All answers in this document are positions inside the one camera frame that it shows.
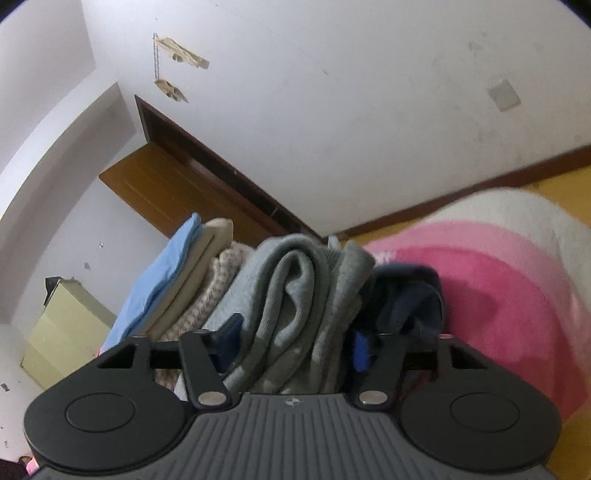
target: wooden baseboard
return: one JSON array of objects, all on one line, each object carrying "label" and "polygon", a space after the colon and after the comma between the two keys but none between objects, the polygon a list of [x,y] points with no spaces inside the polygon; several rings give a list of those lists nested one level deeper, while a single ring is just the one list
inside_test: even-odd
[{"label": "wooden baseboard", "polygon": [[557,175],[588,166],[591,166],[591,145],[586,145],[576,150],[559,155],[558,157],[545,160],[536,165],[506,173],[500,177],[477,183],[471,187],[458,190],[436,199],[419,203],[418,205],[414,205],[404,210],[399,210],[397,212],[390,213],[389,215],[384,215],[383,217],[362,223],[361,225],[348,228],[347,230],[340,232],[338,237],[341,240],[346,240],[354,236],[373,232],[374,230],[378,230],[389,225],[395,225],[396,223],[400,222],[408,222],[409,220],[429,215],[451,202],[455,202],[456,200],[471,195],[472,193],[481,192],[482,190],[499,187],[525,187],[526,185],[530,185],[537,181],[549,179]]}]

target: round pad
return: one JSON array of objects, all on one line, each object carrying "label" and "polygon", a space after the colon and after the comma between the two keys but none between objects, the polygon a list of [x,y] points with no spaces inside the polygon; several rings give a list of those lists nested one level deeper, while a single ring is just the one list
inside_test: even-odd
[{"label": "round pad", "polygon": [[147,375],[87,366],[31,403],[24,430],[41,463],[96,474],[159,458],[184,423],[183,403]]},{"label": "round pad", "polygon": [[519,409],[509,399],[494,393],[471,393],[451,405],[452,417],[474,432],[502,432],[519,420]]},{"label": "round pad", "polygon": [[560,434],[545,396],[484,369],[440,377],[402,403],[400,424],[426,454],[462,470],[509,472],[542,463]]},{"label": "round pad", "polygon": [[74,400],[66,410],[66,418],[78,430],[99,433],[121,428],[134,413],[134,403],[128,398],[95,393]]}]

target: chain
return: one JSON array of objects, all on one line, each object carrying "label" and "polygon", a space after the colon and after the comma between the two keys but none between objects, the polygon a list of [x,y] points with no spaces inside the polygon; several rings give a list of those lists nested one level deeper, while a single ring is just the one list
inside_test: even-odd
[{"label": "chain", "polygon": [[154,77],[156,80],[160,78],[160,56],[158,54],[158,45],[156,44],[156,39],[158,35],[154,34],[152,36],[152,40],[154,42]]}]

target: gray ribbed surface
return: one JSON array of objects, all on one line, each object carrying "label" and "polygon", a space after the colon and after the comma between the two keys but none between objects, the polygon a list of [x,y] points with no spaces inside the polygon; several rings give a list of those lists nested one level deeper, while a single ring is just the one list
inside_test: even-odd
[{"label": "gray ribbed surface", "polygon": [[[552,480],[543,467],[479,475],[443,465],[412,447],[384,414],[342,395],[245,395],[237,407],[197,418],[165,457],[118,480]],[[72,480],[45,469],[35,480]]]}]

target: gray towel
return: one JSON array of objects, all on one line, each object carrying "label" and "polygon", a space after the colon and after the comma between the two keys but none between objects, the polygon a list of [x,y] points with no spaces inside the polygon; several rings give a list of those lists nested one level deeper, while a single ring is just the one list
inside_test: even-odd
[{"label": "gray towel", "polygon": [[343,251],[300,234],[263,242],[204,325],[218,330],[232,314],[244,317],[228,390],[334,391],[345,331],[373,266],[354,242]]}]

